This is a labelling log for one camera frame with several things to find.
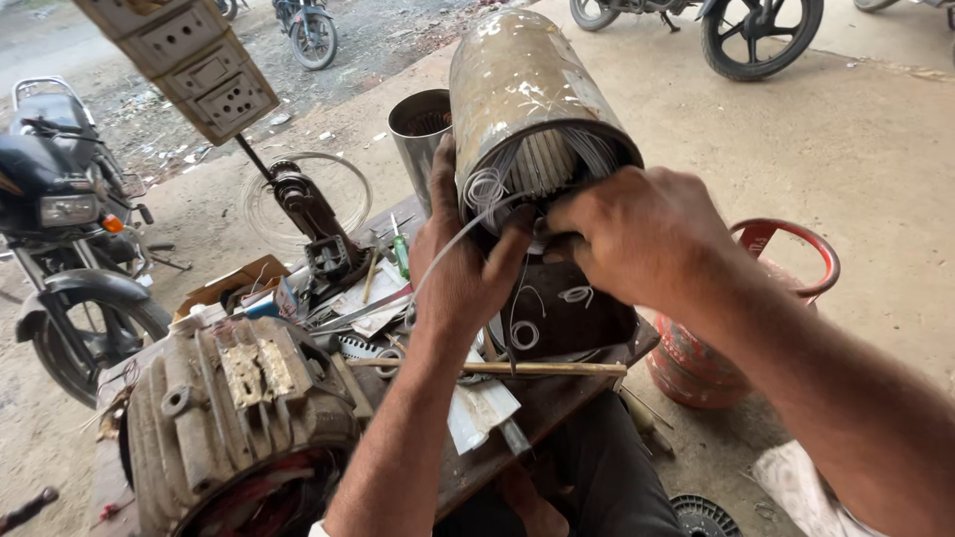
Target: motorcycle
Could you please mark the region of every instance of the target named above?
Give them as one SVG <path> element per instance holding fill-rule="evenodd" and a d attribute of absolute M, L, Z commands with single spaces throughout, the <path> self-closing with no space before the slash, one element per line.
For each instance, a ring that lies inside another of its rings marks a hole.
<path fill-rule="evenodd" d="M 164 337 L 171 318 L 134 278 L 155 254 L 132 217 L 146 187 L 124 174 L 89 109 L 59 76 L 13 86 L 14 119 L 0 136 L 0 234 L 32 283 L 16 321 L 50 376 L 87 406 L 99 372 Z"/>
<path fill-rule="evenodd" d="M 216 7 L 219 8 L 219 13 L 225 17 L 225 20 L 235 19 L 236 13 L 239 12 L 239 4 L 236 0 L 216 0 Z"/>
<path fill-rule="evenodd" d="M 731 80 L 749 82 L 782 71 L 809 47 L 822 21 L 822 0 L 798 0 L 799 22 L 793 26 L 776 24 L 784 0 L 763 0 L 762 4 L 759 0 L 741 0 L 745 6 L 739 6 L 739 10 L 735 7 L 728 9 L 731 2 L 704 0 L 696 16 L 696 20 L 703 19 L 701 43 L 707 63 Z M 570 13 L 578 26 L 590 32 L 606 28 L 622 12 L 660 13 L 670 31 L 679 32 L 667 12 L 679 15 L 685 8 L 697 4 L 693 0 L 666 0 L 662 4 L 653 0 L 570 0 Z M 741 20 L 728 22 L 741 11 L 746 13 L 741 15 Z M 792 13 L 787 12 L 781 18 L 791 16 Z M 731 39 L 735 35 L 745 41 L 745 52 L 739 39 Z M 757 47 L 760 39 L 774 36 L 788 37 L 789 40 L 785 43 L 762 41 L 763 45 Z"/>
<path fill-rule="evenodd" d="M 292 54 L 310 71 L 331 65 L 338 52 L 338 33 L 325 5 L 325 0 L 272 0 L 282 33 L 291 39 Z"/>
<path fill-rule="evenodd" d="M 852 0 L 859 11 L 874 13 L 884 10 L 899 0 Z M 948 29 L 955 31 L 955 0 L 909 0 L 913 4 L 928 4 L 933 8 L 945 8 L 948 16 Z M 955 42 L 952 42 L 952 61 L 955 62 Z"/>

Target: orange turn signal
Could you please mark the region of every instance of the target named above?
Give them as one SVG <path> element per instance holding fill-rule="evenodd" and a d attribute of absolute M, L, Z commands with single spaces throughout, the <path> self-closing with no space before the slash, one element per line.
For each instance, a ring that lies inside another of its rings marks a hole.
<path fill-rule="evenodd" d="M 123 230 L 122 222 L 112 214 L 103 219 L 103 227 L 111 233 L 119 233 Z"/>

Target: electrical socket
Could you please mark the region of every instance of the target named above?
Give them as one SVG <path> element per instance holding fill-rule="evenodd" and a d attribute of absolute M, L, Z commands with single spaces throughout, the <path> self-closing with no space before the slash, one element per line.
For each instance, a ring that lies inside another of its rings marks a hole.
<path fill-rule="evenodd" d="M 140 40 L 155 58 L 155 67 L 172 67 L 215 41 L 221 33 L 211 14 L 197 6 L 145 33 Z"/>
<path fill-rule="evenodd" d="M 160 20 L 194 0 L 172 0 L 168 3 L 130 2 L 129 0 L 74 0 L 111 41 Z"/>
<path fill-rule="evenodd" d="M 228 78 L 236 74 L 247 59 L 242 45 L 233 42 L 231 34 L 219 42 L 211 52 L 204 53 L 201 59 L 189 64 L 188 67 L 178 70 L 171 77 L 166 77 L 174 88 L 177 97 L 198 97 L 215 88 Z"/>
<path fill-rule="evenodd" d="M 253 79 L 250 75 L 239 73 L 196 101 L 199 109 L 221 133 L 229 132 L 273 104 L 270 95 L 261 84 L 254 84 Z"/>

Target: man's left hand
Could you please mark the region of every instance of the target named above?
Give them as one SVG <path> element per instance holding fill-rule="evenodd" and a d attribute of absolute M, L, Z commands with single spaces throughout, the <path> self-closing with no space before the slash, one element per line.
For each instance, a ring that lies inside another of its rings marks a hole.
<path fill-rule="evenodd" d="M 431 177 L 432 216 L 417 232 L 409 253 L 412 286 L 441 249 L 461 231 L 455 188 L 455 139 L 444 135 L 435 152 Z M 518 207 L 504 224 L 487 261 L 463 237 L 432 269 L 417 296 L 415 328 L 473 337 L 507 301 L 530 246 L 534 207 Z"/>

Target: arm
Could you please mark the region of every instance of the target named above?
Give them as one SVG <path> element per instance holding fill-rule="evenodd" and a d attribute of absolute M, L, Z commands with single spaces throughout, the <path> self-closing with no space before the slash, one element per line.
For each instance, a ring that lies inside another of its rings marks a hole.
<path fill-rule="evenodd" d="M 431 179 L 434 214 L 411 248 L 412 283 L 460 231 L 455 141 L 441 140 Z M 466 238 L 435 266 L 417 297 L 406 365 L 358 443 L 324 528 L 332 537 L 428 535 L 435 523 L 441 447 L 457 373 L 481 326 L 499 311 L 531 242 L 532 212 L 516 210 L 485 263 Z"/>
<path fill-rule="evenodd" d="M 767 278 L 698 178 L 628 168 L 557 204 L 548 224 L 580 233 L 551 255 L 731 359 L 861 521 L 893 537 L 950 532 L 955 405 Z"/>

